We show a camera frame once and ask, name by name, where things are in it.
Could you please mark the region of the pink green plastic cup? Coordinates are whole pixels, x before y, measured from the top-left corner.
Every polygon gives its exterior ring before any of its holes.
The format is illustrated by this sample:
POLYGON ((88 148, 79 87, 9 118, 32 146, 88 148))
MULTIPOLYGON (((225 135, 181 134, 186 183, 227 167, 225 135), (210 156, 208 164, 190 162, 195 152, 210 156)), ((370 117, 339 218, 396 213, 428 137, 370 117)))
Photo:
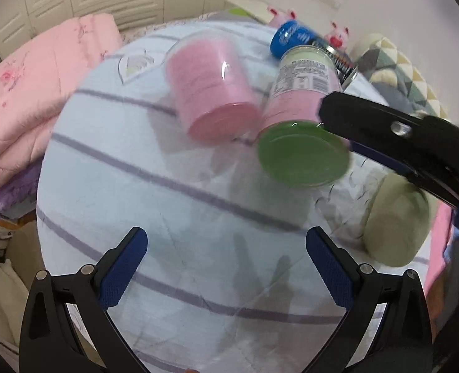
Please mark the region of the pink green plastic cup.
POLYGON ((257 138, 258 158, 270 177, 317 187, 348 171, 348 145, 327 132, 319 117, 323 98, 341 90, 336 66, 324 51, 302 45, 285 53, 257 138))

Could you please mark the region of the grey plush toy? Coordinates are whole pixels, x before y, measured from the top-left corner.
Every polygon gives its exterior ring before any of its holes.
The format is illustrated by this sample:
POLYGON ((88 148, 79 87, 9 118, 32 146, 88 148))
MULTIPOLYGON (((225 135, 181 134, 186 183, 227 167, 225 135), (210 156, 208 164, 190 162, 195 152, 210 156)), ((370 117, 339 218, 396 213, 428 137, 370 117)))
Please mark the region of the grey plush toy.
POLYGON ((430 115, 430 112, 423 106, 413 103, 407 96, 397 89, 386 83, 373 83, 372 86, 385 99, 390 108, 396 109, 407 115, 424 116, 430 115))

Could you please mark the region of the triangle pattern quilted cushion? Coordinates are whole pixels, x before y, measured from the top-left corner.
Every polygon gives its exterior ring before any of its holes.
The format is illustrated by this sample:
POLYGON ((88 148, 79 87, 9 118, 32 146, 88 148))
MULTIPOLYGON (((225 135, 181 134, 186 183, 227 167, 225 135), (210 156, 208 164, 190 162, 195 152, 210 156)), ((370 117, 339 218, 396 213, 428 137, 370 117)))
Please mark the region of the triangle pattern quilted cushion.
POLYGON ((386 83, 399 89, 430 115, 447 120, 448 114, 430 84, 409 58, 386 36, 374 33, 362 37, 350 53, 357 70, 370 83, 386 83))

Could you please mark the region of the pink blanket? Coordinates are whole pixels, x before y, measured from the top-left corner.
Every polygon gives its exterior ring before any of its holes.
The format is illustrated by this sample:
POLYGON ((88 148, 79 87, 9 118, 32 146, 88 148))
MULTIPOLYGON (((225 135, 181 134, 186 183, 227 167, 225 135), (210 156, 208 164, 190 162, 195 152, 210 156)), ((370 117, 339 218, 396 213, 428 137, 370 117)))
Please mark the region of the pink blanket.
POLYGON ((430 257, 424 291, 427 294, 445 266, 444 252, 452 230, 452 208, 441 202, 431 230, 430 257))

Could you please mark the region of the beige cloth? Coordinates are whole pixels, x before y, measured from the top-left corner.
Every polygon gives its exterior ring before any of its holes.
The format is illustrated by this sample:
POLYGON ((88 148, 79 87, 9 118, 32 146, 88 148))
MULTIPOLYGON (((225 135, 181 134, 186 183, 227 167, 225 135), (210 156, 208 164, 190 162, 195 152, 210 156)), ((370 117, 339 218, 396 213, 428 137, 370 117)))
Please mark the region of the beige cloth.
POLYGON ((0 351, 19 355, 20 330, 29 287, 43 267, 36 223, 10 231, 0 227, 0 351))

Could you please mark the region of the pink bunny plush right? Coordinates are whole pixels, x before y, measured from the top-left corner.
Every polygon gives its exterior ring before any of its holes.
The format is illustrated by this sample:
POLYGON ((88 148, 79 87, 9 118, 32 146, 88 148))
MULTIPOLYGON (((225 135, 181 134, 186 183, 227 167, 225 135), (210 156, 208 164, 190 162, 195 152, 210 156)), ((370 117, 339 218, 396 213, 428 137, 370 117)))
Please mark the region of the pink bunny plush right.
POLYGON ((331 26, 332 30, 324 36, 325 41, 338 51, 345 51, 350 36, 349 28, 339 26, 336 22, 331 22, 331 26))

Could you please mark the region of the pink bunny plush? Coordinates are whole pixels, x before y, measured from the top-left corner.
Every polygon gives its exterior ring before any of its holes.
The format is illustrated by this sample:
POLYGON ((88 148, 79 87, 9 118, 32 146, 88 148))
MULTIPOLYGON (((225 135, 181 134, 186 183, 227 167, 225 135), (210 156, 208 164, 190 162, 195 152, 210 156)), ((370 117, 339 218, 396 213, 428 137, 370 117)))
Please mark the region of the pink bunny plush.
POLYGON ((268 25, 275 29, 280 28, 283 24, 289 22, 290 20, 296 19, 295 11, 290 9, 288 11, 282 11, 278 8, 268 6, 267 10, 270 14, 272 14, 272 19, 269 21, 268 25))
POLYGON ((324 36, 325 41, 338 51, 345 51, 350 36, 349 28, 339 26, 336 22, 331 22, 331 26, 332 30, 324 36))

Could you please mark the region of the striped white tablecloth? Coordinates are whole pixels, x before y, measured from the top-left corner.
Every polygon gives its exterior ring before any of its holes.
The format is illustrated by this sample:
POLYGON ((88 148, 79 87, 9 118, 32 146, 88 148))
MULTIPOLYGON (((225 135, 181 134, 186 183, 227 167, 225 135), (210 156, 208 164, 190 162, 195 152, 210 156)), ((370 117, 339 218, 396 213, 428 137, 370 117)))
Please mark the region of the striped white tablecloth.
POLYGON ((300 372, 342 319, 305 249, 322 227, 360 263, 363 218, 387 170, 359 155, 335 184, 269 178, 253 136, 191 140, 172 108, 164 57, 180 39, 233 41, 265 102, 278 64, 272 29, 167 25, 90 72, 53 129, 38 185, 38 236, 51 274, 74 273, 132 227, 148 253, 110 315, 153 372, 300 372))

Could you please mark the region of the pink bunny plush left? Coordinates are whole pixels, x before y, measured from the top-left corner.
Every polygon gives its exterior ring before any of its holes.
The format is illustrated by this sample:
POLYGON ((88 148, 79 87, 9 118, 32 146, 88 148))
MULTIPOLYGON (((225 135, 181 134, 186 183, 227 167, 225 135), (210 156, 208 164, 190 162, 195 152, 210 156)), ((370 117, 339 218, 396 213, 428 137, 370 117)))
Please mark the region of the pink bunny plush left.
POLYGON ((275 29, 280 28, 283 24, 289 22, 290 20, 296 19, 295 11, 290 9, 288 11, 282 11, 278 8, 268 6, 267 10, 270 14, 272 14, 272 19, 269 21, 268 25, 275 29))

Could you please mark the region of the white bedside table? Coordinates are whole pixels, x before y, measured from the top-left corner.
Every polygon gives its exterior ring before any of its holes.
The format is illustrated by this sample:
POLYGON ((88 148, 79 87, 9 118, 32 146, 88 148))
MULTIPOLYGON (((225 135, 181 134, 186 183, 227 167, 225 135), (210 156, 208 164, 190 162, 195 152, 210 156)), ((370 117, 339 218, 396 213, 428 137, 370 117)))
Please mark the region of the white bedside table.
POLYGON ((224 0, 231 7, 241 8, 252 18, 263 24, 269 24, 274 14, 268 3, 261 0, 224 0))

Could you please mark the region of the pink folded quilt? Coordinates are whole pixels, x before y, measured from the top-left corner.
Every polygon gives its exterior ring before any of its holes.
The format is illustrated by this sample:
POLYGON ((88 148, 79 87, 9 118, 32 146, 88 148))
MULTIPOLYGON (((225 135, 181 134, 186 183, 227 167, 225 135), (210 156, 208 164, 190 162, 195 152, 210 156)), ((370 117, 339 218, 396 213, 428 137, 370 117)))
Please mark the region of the pink folded quilt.
POLYGON ((67 19, 0 63, 0 188, 41 158, 65 103, 123 45, 111 14, 67 19))

